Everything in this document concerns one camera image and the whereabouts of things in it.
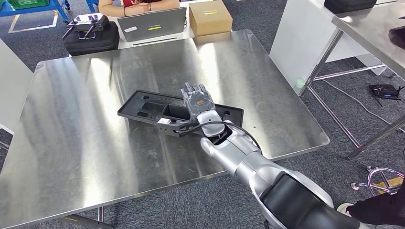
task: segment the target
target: laptop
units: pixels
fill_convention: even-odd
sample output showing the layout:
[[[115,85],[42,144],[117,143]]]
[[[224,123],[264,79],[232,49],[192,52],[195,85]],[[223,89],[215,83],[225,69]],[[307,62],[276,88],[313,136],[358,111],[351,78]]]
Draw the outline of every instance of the laptop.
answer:
[[[127,42],[183,32],[187,7],[118,18]]]

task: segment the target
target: gray carpet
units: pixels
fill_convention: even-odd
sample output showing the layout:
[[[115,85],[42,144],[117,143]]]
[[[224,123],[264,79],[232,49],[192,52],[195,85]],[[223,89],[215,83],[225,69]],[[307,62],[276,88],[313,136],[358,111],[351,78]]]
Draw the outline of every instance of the gray carpet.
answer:
[[[82,0],[71,0],[72,12],[77,15],[88,12]],[[234,19],[234,30],[250,29],[269,52],[286,0],[235,1],[224,0]],[[0,21],[2,38],[17,55],[34,70],[38,61],[67,56],[61,42],[47,43],[50,38],[59,38],[64,33],[61,19],[55,28],[7,34],[12,19]],[[22,36],[31,39],[27,44],[18,42]],[[328,63],[321,74],[334,73],[361,67],[355,58]],[[329,80],[330,83],[350,93],[364,103],[373,112],[392,122],[405,115],[404,102],[381,100],[381,107],[368,93],[367,85],[390,83],[394,86],[405,85],[399,77],[390,77],[390,73],[375,76],[370,71],[354,73]],[[315,82],[313,88],[334,110],[360,143],[364,143],[373,134],[386,127],[386,124],[366,113],[352,99],[331,88],[324,82]],[[370,196],[366,190],[354,191],[351,182],[364,182],[367,165],[390,167],[404,171],[405,158],[402,154],[405,135],[395,132],[389,135],[364,154],[352,161],[344,156],[354,149],[354,145],[332,121],[315,98],[306,92],[302,98],[305,105],[330,138],[330,144],[316,152],[295,156],[279,161],[282,166],[307,175],[324,188],[333,198],[335,206],[343,202],[354,203]],[[4,160],[0,151],[0,165]],[[81,213],[96,219],[97,210]],[[249,190],[238,180],[222,176],[182,187],[162,191],[106,207],[105,220],[117,229],[129,228],[263,228],[263,217]],[[57,220],[51,220],[30,228],[81,228]],[[396,229],[402,227],[378,226],[378,229]]]

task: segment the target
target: black pants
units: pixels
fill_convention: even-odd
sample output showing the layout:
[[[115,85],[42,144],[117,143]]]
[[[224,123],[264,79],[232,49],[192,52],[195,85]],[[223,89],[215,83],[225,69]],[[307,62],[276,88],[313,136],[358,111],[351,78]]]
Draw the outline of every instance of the black pants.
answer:
[[[405,182],[395,195],[382,194],[347,207],[350,215],[362,223],[405,227]]]

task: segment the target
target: black case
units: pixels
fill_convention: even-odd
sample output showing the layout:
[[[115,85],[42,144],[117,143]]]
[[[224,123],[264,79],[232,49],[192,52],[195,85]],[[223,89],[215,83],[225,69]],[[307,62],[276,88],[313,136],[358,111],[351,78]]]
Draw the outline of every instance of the black case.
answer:
[[[372,8],[377,0],[325,0],[323,4],[332,13],[345,13]]]
[[[118,26],[113,21],[108,22],[103,31],[96,32],[95,38],[81,40],[77,33],[73,32],[64,40],[64,46],[72,56],[115,50],[118,43]]]

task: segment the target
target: metal table surface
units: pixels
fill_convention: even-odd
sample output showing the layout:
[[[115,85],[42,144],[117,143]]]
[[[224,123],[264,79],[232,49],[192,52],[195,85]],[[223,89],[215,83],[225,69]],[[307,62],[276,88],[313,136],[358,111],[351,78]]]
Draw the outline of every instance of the metal table surface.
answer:
[[[390,29],[405,26],[403,0],[376,5],[371,9],[337,14],[332,19],[343,32],[351,36],[398,75],[405,76],[405,51],[391,43]]]
[[[0,174],[0,228],[27,226],[222,174],[199,137],[117,115],[137,90],[203,83],[243,108],[263,154],[329,143],[249,30],[40,62]]]

